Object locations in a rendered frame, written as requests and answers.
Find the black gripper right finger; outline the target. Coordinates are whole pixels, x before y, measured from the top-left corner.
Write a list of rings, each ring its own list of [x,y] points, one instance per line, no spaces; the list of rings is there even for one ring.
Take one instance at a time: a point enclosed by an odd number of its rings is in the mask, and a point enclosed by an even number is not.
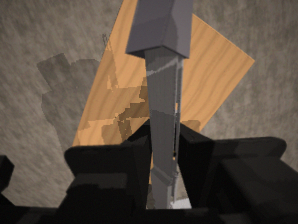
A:
[[[207,208],[206,201],[221,160],[277,156],[287,143],[282,138],[252,137],[212,140],[180,123],[178,165],[191,208]]]

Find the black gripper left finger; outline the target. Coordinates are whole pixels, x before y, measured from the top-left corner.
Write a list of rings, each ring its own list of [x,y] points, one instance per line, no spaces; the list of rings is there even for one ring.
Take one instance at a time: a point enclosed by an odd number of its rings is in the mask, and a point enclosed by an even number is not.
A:
[[[146,209],[152,142],[150,119],[118,145],[77,145],[64,152],[74,177],[79,173],[128,175],[136,209]]]

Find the light wooden board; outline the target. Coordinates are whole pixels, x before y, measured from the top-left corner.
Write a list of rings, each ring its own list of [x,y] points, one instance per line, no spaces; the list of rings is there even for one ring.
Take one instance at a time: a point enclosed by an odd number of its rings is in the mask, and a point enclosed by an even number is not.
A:
[[[150,119],[145,59],[124,54],[136,3],[121,4],[72,147],[121,144]],[[200,133],[254,60],[202,19],[192,19],[180,123]]]

